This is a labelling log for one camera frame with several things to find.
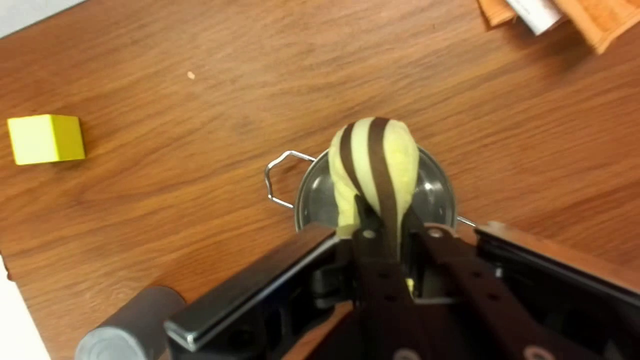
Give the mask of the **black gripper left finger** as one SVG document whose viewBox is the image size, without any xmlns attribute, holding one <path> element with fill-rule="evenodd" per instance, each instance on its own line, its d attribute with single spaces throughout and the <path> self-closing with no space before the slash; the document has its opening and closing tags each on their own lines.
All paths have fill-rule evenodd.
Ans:
<svg viewBox="0 0 640 360">
<path fill-rule="evenodd" d="M 356 197 L 359 227 L 351 235 L 356 310 L 368 360 L 435 360 L 420 308 L 409 299 L 397 246 L 380 217 Z"/>
</svg>

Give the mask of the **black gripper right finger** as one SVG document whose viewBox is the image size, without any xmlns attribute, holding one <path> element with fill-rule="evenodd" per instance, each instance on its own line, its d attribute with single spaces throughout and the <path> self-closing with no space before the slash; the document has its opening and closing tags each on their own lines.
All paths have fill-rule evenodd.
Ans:
<svg viewBox="0 0 640 360">
<path fill-rule="evenodd" d="M 425 268 L 471 313 L 499 360 L 596 360 L 583 347 L 544 330 L 452 229 L 422 222 L 413 211 L 403 227 Z"/>
</svg>

